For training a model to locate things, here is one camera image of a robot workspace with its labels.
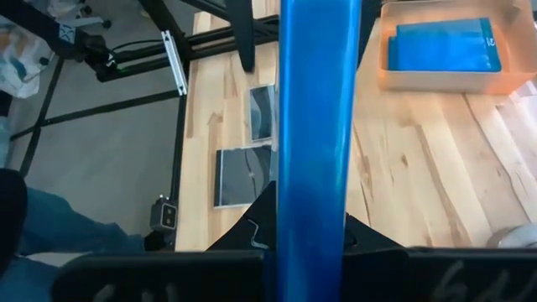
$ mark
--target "blue pole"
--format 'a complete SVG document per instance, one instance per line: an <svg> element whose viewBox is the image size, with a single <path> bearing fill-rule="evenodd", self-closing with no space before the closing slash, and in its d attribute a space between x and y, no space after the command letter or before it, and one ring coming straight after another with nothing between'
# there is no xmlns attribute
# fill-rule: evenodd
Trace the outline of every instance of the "blue pole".
<svg viewBox="0 0 537 302"><path fill-rule="evenodd" d="M338 301L362 0L282 0L278 300Z"/></svg>

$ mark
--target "wooden table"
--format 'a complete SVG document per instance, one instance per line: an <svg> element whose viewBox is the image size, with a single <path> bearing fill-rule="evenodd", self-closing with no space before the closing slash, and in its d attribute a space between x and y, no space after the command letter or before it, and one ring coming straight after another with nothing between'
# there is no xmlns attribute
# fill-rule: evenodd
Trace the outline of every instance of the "wooden table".
<svg viewBox="0 0 537 302"><path fill-rule="evenodd" d="M279 13L278 2L254 0L254 17ZM198 13L194 30L226 25ZM347 211L405 246L482 247L502 228L537 221L535 87L380 91L378 35L376 24L357 73ZM250 144L248 90L275 83L277 62L272 43L257 47L253 75L237 52L191 65L176 250L207 249L247 209L213 208L216 151Z"/></svg>

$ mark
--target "black cable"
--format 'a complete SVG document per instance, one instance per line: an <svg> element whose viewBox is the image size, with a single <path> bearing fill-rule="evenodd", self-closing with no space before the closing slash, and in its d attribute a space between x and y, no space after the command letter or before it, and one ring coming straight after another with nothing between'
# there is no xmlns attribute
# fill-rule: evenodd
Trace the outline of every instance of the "black cable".
<svg viewBox="0 0 537 302"><path fill-rule="evenodd" d="M163 42L162 42L161 39L146 39L146 40L139 40L139 41L131 41L131 42L127 42L125 44L120 44L120 45L112 48L112 50L121 49L123 47L127 47L127 46L130 46L130 45L145 44L145 43L163 43Z"/></svg>

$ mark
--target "person's leg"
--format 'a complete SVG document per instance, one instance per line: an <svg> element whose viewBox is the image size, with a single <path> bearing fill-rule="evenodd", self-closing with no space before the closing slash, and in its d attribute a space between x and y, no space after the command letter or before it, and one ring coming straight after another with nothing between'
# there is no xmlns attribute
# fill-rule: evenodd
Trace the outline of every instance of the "person's leg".
<svg viewBox="0 0 537 302"><path fill-rule="evenodd" d="M39 261L15 258L0 279L0 300L50 302L58 270Z"/></svg>
<svg viewBox="0 0 537 302"><path fill-rule="evenodd" d="M28 189L28 213L19 253L141 252L143 238L115 223L100 223L75 211L57 196Z"/></svg>

